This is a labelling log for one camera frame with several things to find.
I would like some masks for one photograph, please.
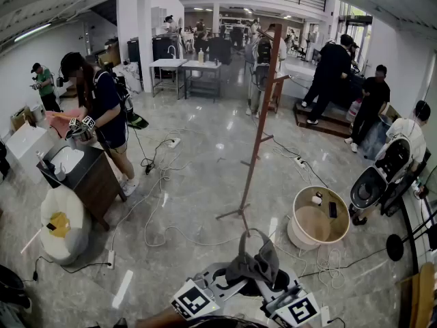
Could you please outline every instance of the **faucet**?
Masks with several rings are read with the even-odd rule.
[[[170,53],[171,47],[173,47],[173,50],[175,51],[175,53]],[[167,49],[167,53],[170,53],[170,55],[173,55],[173,59],[176,59],[176,48],[173,45],[169,46],[169,48]]]

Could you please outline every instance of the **white table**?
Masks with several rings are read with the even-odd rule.
[[[151,64],[149,64],[149,69],[150,69],[150,79],[152,80],[152,93],[153,93],[153,97],[155,97],[155,88],[157,87],[158,89],[176,89],[176,93],[178,94],[178,100],[179,100],[179,89],[184,86],[184,84],[179,85],[179,78],[178,78],[178,73],[179,73],[179,67],[186,63],[187,59],[169,59],[169,58],[160,58],[157,59],[155,62],[152,62]],[[155,76],[154,76],[154,69],[155,68],[159,68],[159,83],[155,84]],[[171,81],[163,81],[163,77],[162,77],[162,69],[165,70],[173,70],[176,73],[176,82],[174,82],[174,80],[172,79]]]
[[[220,96],[220,79],[221,79],[221,63],[218,62],[215,64],[215,62],[208,61],[204,63],[199,63],[199,61],[188,61],[184,64],[182,64],[182,69],[184,71],[184,84],[185,84],[185,99],[186,99],[186,93],[188,90],[191,92],[203,92],[203,93],[213,93],[216,95],[216,97]],[[186,77],[186,71],[190,70],[190,76]],[[189,81],[193,77],[193,70],[197,70],[200,72],[213,72],[214,73],[214,79],[213,80],[201,80],[201,79],[195,79],[196,82],[200,82],[203,84],[214,84],[214,89],[211,87],[195,87],[193,86],[193,82],[191,83],[191,86],[188,88],[187,81]]]

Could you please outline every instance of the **hair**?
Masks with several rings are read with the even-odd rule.
[[[354,43],[354,39],[352,39],[352,36],[349,36],[348,34],[343,34],[340,37],[340,44],[350,47]]]
[[[422,122],[426,122],[431,116],[431,108],[425,101],[420,100],[414,108],[414,115]]]
[[[377,72],[383,72],[384,75],[387,75],[387,67],[380,64],[378,67],[376,67]]]
[[[85,107],[89,112],[92,111],[92,94],[94,84],[94,67],[89,64],[80,53],[68,53],[61,61],[61,71],[64,78],[68,78],[69,74],[75,70],[82,68],[84,85],[76,85],[77,98],[80,107]]]

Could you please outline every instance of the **phone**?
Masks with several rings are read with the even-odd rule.
[[[50,222],[46,225],[46,227],[50,230],[50,231],[54,231],[56,230],[56,227],[54,225],[52,225]]]
[[[329,217],[337,218],[337,205],[335,202],[329,202]]]

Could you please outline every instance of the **bottle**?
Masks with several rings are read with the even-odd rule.
[[[203,63],[203,51],[202,51],[202,49],[200,49],[200,51],[199,51],[199,63],[200,64]]]
[[[38,160],[40,161],[42,167],[44,169],[48,169],[47,164],[42,160],[44,157],[44,153],[40,152],[39,150],[36,151],[36,156],[38,157]]]

